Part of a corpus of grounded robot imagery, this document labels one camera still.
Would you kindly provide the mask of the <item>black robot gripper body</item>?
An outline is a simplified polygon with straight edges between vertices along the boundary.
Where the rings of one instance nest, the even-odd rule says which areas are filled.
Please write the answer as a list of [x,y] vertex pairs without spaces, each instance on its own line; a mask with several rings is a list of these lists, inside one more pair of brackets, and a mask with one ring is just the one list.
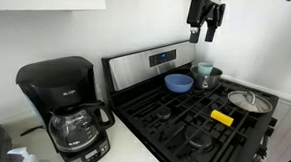
[[221,0],[191,0],[187,24],[199,28],[204,22],[207,26],[217,28],[222,25],[225,4]]

